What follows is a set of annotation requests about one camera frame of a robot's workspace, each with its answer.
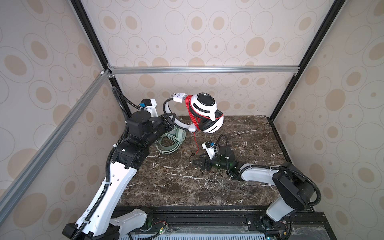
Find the mint green headphones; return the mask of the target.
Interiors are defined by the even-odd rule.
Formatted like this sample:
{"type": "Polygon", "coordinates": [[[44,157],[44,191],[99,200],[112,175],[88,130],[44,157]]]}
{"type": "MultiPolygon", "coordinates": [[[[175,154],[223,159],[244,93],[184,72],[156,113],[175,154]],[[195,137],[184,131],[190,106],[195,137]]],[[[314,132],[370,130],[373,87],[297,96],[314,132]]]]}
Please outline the mint green headphones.
{"type": "Polygon", "coordinates": [[[186,131],[174,127],[172,131],[162,135],[161,138],[156,141],[155,146],[162,154],[172,154],[179,149],[185,139],[186,131]],[[163,141],[171,141],[172,144],[165,146],[163,145],[163,141]]]}

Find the black white headphones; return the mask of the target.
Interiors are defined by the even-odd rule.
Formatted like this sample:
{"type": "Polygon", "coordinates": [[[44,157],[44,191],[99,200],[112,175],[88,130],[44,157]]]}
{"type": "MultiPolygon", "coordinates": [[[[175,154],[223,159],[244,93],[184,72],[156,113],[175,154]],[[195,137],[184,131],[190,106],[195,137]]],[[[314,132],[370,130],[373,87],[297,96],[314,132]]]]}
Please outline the black white headphones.
{"type": "Polygon", "coordinates": [[[184,104],[192,123],[187,125],[178,119],[176,115],[175,126],[179,129],[212,134],[218,131],[224,123],[224,114],[218,110],[218,105],[210,94],[198,93],[195,95],[187,95],[185,93],[177,93],[171,95],[163,103],[164,113],[173,113],[169,107],[169,102],[184,104]]]}

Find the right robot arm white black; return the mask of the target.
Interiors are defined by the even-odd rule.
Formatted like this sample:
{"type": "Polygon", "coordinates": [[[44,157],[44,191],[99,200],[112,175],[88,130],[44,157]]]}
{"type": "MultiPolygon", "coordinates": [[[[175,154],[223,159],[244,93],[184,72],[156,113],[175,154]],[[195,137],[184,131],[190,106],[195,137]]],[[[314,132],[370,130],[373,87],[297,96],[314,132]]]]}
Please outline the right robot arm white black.
{"type": "Polygon", "coordinates": [[[292,163],[280,166],[243,164],[237,161],[227,135],[219,135],[216,142],[202,143],[205,154],[191,161],[203,171],[223,169],[229,179],[265,183],[277,188],[280,197],[271,203],[261,217],[265,228],[280,222],[295,211],[303,211],[321,202],[320,188],[292,163]]]}

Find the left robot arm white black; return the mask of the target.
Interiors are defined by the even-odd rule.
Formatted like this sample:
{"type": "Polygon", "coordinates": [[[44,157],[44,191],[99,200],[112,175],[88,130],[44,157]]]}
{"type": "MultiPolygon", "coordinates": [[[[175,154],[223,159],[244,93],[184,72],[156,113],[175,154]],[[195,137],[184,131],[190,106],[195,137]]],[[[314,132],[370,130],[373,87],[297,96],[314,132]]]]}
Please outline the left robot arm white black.
{"type": "Polygon", "coordinates": [[[144,207],[117,218],[112,215],[128,183],[149,156],[150,146],[174,129],[176,115],[157,117],[137,106],[138,111],[129,116],[125,108],[129,100],[116,87],[112,92],[126,125],[107,157],[106,176],[94,199],[79,219],[63,230],[70,240],[118,240],[135,229],[152,225],[148,220],[151,211],[144,207]]]}

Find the silver aluminium rail left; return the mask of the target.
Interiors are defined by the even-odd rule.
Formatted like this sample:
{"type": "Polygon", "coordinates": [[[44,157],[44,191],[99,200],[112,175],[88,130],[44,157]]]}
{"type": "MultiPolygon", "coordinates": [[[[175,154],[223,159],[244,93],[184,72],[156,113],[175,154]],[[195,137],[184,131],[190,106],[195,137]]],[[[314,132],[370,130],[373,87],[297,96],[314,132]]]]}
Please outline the silver aluminium rail left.
{"type": "Polygon", "coordinates": [[[111,70],[105,69],[102,74],[94,80],[87,91],[68,112],[59,126],[52,132],[44,142],[31,161],[26,165],[19,176],[13,181],[8,190],[1,198],[1,224],[5,222],[10,213],[16,207],[22,196],[36,179],[47,161],[51,158],[60,143],[74,126],[80,115],[84,112],[91,100],[95,97],[103,83],[111,75],[111,70]]]}

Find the silver aluminium rail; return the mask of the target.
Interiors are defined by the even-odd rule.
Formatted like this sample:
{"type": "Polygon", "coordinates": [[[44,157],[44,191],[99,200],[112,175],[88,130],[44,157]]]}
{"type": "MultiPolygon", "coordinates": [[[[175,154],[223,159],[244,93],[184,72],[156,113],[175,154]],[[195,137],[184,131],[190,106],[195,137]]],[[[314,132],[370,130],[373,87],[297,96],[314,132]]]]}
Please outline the silver aluminium rail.
{"type": "Polygon", "coordinates": [[[111,70],[105,69],[102,74],[94,80],[87,91],[68,112],[59,126],[52,132],[44,142],[31,161],[26,165],[19,176],[13,181],[8,190],[1,198],[1,224],[5,222],[10,213],[16,207],[22,196],[36,179],[47,161],[51,158],[60,143],[74,126],[80,115],[84,112],[91,100],[95,97],[103,83],[111,75],[111,70]]]}
{"type": "Polygon", "coordinates": [[[210,66],[210,67],[111,67],[116,74],[227,74],[227,73],[297,73],[299,66],[210,66]]]}

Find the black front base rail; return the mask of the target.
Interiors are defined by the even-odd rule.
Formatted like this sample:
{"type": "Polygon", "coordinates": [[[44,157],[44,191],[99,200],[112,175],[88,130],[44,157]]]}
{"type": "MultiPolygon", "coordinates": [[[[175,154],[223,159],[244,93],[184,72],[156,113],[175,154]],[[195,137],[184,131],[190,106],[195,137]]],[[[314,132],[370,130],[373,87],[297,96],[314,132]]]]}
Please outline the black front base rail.
{"type": "Polygon", "coordinates": [[[112,233],[100,240],[334,240],[324,213],[312,208],[274,221],[267,206],[117,207],[96,213],[112,233]]]}

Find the silver aluminium rail back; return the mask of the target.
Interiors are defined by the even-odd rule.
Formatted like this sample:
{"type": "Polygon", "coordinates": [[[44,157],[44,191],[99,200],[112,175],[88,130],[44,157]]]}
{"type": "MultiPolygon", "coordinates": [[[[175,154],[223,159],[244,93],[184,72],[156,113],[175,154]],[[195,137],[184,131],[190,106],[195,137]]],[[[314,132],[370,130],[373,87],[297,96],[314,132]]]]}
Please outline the silver aluminium rail back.
{"type": "Polygon", "coordinates": [[[227,73],[297,73],[299,66],[210,66],[210,67],[111,67],[116,74],[227,74],[227,73]]]}

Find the black corner frame post left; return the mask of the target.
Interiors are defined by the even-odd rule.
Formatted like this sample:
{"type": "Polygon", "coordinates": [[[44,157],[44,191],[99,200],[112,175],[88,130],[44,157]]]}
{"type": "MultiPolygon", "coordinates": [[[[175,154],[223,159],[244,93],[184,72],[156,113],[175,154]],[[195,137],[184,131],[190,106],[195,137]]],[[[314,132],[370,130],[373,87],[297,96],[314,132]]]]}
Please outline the black corner frame post left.
{"type": "Polygon", "coordinates": [[[108,70],[110,72],[109,81],[113,87],[116,87],[120,92],[122,91],[121,86],[119,85],[115,75],[113,74],[112,67],[109,64],[109,61],[106,57],[104,49],[101,45],[101,42],[94,30],[94,27],[90,21],[88,14],[86,13],[86,9],[80,0],[70,0],[69,1],[74,11],[90,41],[96,56],[103,67],[103,70],[108,70]]]}

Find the black corner frame post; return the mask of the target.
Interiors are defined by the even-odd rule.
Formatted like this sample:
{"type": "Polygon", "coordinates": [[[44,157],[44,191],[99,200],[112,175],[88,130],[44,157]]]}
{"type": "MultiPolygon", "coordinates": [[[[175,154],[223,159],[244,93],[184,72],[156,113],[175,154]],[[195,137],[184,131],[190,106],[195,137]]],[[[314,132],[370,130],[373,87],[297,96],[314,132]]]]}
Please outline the black corner frame post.
{"type": "Polygon", "coordinates": [[[275,121],[275,119],[277,118],[277,116],[279,115],[279,113],[282,110],[284,104],[286,103],[288,97],[291,95],[291,92],[294,90],[297,82],[299,81],[300,77],[302,76],[302,74],[306,70],[312,57],[315,55],[320,44],[324,40],[326,34],[330,30],[332,24],[334,23],[335,19],[337,18],[338,14],[340,13],[341,9],[343,8],[343,6],[345,5],[346,2],[347,2],[346,0],[337,0],[337,1],[334,1],[333,4],[331,5],[330,10],[325,15],[325,18],[321,22],[320,27],[319,27],[318,31],[316,32],[314,39],[312,40],[306,53],[304,54],[303,59],[301,60],[301,62],[299,64],[300,68],[299,68],[298,72],[296,74],[294,74],[293,77],[291,78],[291,80],[289,81],[288,86],[286,87],[280,100],[278,101],[278,104],[276,105],[271,116],[268,118],[269,122],[273,123],[275,121]]]}
{"type": "Polygon", "coordinates": [[[115,75],[113,74],[112,67],[109,64],[109,61],[106,57],[104,49],[101,45],[101,42],[94,30],[94,27],[90,21],[88,14],[86,13],[86,9],[80,0],[70,0],[69,1],[74,11],[90,41],[96,56],[103,67],[103,70],[108,70],[110,72],[109,81],[113,87],[116,87],[120,92],[122,91],[121,86],[119,85],[115,75]]]}

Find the black corner frame post right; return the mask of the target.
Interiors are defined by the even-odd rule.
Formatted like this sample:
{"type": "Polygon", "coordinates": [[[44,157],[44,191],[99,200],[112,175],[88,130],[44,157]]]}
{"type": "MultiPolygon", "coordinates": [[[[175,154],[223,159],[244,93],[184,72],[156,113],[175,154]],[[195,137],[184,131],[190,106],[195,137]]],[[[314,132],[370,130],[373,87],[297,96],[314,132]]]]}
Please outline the black corner frame post right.
{"type": "Polygon", "coordinates": [[[291,80],[289,81],[288,86],[286,87],[280,100],[278,101],[278,104],[276,105],[271,116],[268,118],[269,122],[273,123],[275,121],[275,119],[277,118],[277,116],[279,115],[279,113],[282,110],[284,104],[286,103],[288,97],[291,95],[291,92],[294,90],[297,82],[299,81],[300,77],[302,76],[302,74],[306,70],[312,57],[315,55],[320,44],[324,40],[326,34],[330,30],[332,24],[334,23],[335,19],[337,18],[338,14],[340,13],[341,9],[343,8],[343,6],[345,5],[346,2],[347,2],[346,0],[337,0],[337,1],[334,1],[333,4],[331,5],[330,10],[325,15],[325,18],[321,22],[320,27],[319,27],[318,31],[316,32],[314,39],[312,40],[306,53],[304,54],[303,59],[301,60],[301,62],[299,64],[300,68],[299,68],[298,72],[296,74],[294,74],[293,77],[291,78],[291,80]]]}

